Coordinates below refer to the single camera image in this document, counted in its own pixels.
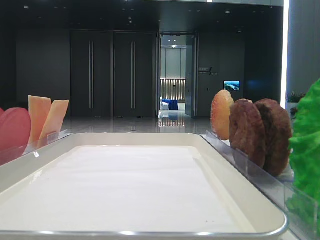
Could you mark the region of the orange cheese slice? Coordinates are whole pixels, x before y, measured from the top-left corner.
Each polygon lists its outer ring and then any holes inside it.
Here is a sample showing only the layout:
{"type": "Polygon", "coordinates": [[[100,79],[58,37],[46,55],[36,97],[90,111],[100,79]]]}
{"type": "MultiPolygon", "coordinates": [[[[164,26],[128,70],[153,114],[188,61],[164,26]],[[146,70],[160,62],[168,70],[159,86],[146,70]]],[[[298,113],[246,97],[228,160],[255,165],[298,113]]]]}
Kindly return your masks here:
{"type": "Polygon", "coordinates": [[[51,98],[40,96],[28,96],[28,112],[31,120],[29,144],[40,139],[44,124],[47,120],[52,105],[51,98]]]}
{"type": "Polygon", "coordinates": [[[48,140],[59,137],[64,118],[69,106],[69,100],[54,100],[47,119],[44,123],[37,148],[41,148],[48,143],[48,140]]]}

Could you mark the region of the small wall screen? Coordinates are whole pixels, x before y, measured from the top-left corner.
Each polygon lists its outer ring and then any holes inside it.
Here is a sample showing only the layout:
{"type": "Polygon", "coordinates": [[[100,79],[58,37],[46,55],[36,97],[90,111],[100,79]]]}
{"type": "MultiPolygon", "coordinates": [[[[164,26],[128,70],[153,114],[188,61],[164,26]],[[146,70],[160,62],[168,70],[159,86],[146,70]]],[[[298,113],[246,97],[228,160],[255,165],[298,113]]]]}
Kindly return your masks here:
{"type": "Polygon", "coordinates": [[[223,89],[227,91],[239,91],[240,82],[239,81],[224,81],[223,89]]]}

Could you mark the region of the brown meat patty rear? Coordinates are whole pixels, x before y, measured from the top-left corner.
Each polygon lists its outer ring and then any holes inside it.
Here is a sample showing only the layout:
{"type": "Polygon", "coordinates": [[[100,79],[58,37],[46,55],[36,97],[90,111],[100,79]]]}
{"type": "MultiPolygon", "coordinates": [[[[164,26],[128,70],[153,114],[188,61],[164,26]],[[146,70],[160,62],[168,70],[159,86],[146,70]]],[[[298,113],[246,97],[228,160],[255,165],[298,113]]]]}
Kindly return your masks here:
{"type": "Polygon", "coordinates": [[[254,103],[260,112],[266,135],[266,155],[263,169],[277,177],[289,163],[292,137],[291,120],[288,112],[273,99],[262,99],[254,103]]]}

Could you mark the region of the far sesame bun top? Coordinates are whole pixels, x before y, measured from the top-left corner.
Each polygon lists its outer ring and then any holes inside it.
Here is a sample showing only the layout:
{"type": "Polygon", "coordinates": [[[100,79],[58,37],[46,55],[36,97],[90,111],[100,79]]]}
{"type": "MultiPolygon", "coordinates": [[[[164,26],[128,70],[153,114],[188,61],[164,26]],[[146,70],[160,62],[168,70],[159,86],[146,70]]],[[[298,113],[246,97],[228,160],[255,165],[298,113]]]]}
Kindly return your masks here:
{"type": "Polygon", "coordinates": [[[234,103],[227,90],[220,90],[213,98],[210,111],[210,123],[214,133],[223,141],[229,139],[230,107],[234,103]]]}

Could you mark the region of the clear acrylic rack right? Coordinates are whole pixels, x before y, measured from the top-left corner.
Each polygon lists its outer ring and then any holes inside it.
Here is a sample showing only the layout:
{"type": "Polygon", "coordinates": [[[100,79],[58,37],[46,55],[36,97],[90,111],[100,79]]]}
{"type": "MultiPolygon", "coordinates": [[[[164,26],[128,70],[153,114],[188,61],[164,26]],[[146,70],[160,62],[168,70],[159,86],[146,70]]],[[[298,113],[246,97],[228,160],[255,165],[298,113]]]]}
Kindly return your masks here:
{"type": "Polygon", "coordinates": [[[284,211],[289,220],[289,232],[295,239],[320,238],[320,204],[293,185],[294,171],[290,167],[280,177],[271,176],[212,131],[206,131],[203,137],[263,195],[284,211]]]}

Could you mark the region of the orange cheese slice right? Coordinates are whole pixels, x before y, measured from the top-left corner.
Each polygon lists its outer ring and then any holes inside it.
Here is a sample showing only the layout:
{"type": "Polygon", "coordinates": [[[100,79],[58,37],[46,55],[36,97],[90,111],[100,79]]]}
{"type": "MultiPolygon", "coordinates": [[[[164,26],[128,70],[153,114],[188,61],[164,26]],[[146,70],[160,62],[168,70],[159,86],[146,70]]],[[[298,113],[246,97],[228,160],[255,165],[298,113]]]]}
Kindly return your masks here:
{"type": "Polygon", "coordinates": [[[69,100],[54,100],[47,119],[44,123],[37,148],[41,148],[48,143],[48,140],[59,137],[64,118],[69,106],[69,100]]]}

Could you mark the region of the green lettuce leaf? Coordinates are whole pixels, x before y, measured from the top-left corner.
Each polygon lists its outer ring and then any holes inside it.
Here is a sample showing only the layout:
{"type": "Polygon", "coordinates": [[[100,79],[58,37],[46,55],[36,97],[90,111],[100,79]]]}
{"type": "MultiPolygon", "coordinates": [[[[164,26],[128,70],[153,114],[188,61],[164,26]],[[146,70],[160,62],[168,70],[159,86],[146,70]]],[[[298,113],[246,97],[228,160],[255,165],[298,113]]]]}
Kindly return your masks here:
{"type": "Polygon", "coordinates": [[[289,139],[289,163],[295,194],[288,208],[303,222],[320,230],[320,81],[299,101],[289,139]]]}

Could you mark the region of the red tomato slice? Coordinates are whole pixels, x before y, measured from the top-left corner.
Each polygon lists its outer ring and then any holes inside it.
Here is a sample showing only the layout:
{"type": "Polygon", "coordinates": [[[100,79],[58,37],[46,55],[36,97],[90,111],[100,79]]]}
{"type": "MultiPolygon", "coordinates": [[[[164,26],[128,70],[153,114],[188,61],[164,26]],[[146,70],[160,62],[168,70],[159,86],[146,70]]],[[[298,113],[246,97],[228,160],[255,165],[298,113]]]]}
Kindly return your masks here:
{"type": "Polygon", "coordinates": [[[13,107],[0,116],[0,151],[26,146],[31,134],[31,117],[25,108],[13,107]]]}

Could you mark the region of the clear acrylic rack left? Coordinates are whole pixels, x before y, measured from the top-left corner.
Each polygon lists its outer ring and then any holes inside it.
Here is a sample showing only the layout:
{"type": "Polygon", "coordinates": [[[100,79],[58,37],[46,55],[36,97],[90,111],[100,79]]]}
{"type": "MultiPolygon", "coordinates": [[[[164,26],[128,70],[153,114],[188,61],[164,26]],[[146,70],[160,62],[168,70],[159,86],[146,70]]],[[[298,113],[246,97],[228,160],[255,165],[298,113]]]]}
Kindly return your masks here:
{"type": "Polygon", "coordinates": [[[67,136],[69,136],[70,133],[68,130],[64,130],[61,132],[53,132],[46,136],[43,139],[40,139],[38,141],[28,143],[27,145],[22,146],[15,146],[11,147],[6,150],[0,151],[0,165],[5,165],[7,163],[10,163],[26,154],[36,152],[38,149],[42,147],[46,147],[58,140],[61,140],[67,136]]]}

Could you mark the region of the white rectangular metal tray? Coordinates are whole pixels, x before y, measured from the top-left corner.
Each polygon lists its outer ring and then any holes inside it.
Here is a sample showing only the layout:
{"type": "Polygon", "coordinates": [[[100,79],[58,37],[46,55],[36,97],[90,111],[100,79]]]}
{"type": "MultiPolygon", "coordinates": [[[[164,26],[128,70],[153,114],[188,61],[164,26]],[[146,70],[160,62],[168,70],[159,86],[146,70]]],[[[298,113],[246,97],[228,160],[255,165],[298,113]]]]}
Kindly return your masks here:
{"type": "Polygon", "coordinates": [[[277,240],[287,228],[196,134],[71,134],[0,168],[3,240],[277,240]]]}

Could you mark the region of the brown meat patty front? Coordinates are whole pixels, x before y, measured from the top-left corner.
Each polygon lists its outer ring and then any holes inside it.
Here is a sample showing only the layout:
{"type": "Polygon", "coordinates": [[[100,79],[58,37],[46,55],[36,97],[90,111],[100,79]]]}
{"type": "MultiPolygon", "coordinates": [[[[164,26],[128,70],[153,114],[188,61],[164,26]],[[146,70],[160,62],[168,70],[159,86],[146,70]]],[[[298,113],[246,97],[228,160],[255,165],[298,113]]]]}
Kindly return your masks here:
{"type": "Polygon", "coordinates": [[[262,168],[266,161],[266,131],[261,114],[254,103],[239,99],[230,107],[229,142],[248,159],[262,168]]]}

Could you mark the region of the clear acrylic rack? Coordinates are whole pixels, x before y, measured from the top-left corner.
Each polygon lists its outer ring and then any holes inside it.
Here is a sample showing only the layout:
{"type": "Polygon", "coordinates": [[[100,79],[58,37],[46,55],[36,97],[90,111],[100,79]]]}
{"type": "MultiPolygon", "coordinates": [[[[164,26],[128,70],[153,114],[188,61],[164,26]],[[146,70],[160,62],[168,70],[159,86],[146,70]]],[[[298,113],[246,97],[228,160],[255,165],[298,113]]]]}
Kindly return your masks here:
{"type": "Polygon", "coordinates": [[[61,140],[67,136],[69,136],[70,133],[68,130],[64,130],[61,132],[53,132],[46,136],[43,139],[40,139],[38,141],[28,143],[27,145],[22,146],[15,146],[11,147],[6,150],[0,151],[0,165],[5,165],[7,163],[10,163],[26,154],[36,152],[38,149],[42,147],[46,147],[58,140],[61,140]]]}
{"type": "Polygon", "coordinates": [[[271,176],[212,131],[206,131],[203,137],[263,195],[284,211],[289,220],[289,232],[295,239],[320,238],[320,204],[293,185],[294,171],[290,167],[280,177],[271,176]]]}

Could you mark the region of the dark double door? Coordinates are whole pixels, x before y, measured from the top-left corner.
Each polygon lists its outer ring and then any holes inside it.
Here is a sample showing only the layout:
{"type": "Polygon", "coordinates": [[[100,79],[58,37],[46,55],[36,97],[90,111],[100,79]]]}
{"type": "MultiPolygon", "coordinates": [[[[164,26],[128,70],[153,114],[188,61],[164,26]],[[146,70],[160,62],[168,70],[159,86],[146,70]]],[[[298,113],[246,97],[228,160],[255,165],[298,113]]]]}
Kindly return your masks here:
{"type": "Polygon", "coordinates": [[[151,32],[72,31],[72,117],[153,117],[154,40],[151,32]]]}

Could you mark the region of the orange cheese slice left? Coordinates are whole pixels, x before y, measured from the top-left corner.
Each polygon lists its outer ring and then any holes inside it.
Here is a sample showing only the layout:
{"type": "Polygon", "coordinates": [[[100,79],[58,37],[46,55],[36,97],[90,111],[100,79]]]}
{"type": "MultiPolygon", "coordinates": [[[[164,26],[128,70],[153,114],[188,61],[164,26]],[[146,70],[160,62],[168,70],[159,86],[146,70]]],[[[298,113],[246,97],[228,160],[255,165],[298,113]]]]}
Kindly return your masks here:
{"type": "Polygon", "coordinates": [[[51,98],[40,96],[28,96],[28,112],[31,120],[29,144],[40,139],[44,124],[47,120],[52,105],[51,98]]]}

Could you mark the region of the brown meat patty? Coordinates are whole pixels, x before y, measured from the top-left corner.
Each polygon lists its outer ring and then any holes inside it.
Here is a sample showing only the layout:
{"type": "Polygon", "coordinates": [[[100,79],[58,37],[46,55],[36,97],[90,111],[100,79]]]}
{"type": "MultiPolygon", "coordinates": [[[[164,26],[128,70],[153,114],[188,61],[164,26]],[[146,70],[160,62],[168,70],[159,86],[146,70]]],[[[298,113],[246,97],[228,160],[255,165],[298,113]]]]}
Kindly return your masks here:
{"type": "Polygon", "coordinates": [[[230,107],[229,142],[248,159],[262,168],[266,161],[266,131],[261,114],[254,103],[239,99],[230,107]]]}
{"type": "Polygon", "coordinates": [[[289,163],[292,137],[291,120],[288,112],[273,99],[262,99],[254,103],[260,112],[266,135],[266,155],[263,169],[277,177],[289,163]]]}

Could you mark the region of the blue sofa in hallway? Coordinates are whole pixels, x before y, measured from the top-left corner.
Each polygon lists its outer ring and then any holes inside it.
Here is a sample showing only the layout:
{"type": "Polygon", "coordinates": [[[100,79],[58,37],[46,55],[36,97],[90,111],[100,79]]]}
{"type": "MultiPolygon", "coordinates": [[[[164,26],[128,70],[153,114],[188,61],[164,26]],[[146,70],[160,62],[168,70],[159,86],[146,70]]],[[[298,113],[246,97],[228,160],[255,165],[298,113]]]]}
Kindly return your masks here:
{"type": "Polygon", "coordinates": [[[168,104],[168,109],[171,111],[178,111],[179,110],[178,100],[163,98],[162,102],[168,104]]]}

